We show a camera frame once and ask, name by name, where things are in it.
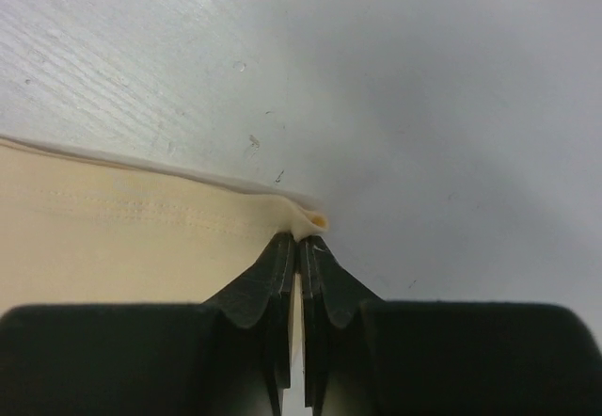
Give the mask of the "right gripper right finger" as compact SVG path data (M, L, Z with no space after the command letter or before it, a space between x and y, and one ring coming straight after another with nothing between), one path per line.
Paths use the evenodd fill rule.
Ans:
M299 244L305 405L314 415L371 415L370 353L361 305L379 297L347 272L325 240Z

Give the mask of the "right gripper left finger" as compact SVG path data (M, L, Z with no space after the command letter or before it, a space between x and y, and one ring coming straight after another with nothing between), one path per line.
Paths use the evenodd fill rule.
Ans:
M296 243L275 235L258 259L207 303L217 315L203 368L207 415L280 415L291 386Z

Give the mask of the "cream yellow t shirt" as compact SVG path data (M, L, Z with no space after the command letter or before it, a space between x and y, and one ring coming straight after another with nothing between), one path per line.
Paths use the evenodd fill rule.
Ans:
M1 384L192 400L217 310L207 301L269 241L326 218L233 190L1 143ZM301 335L293 328L293 347Z

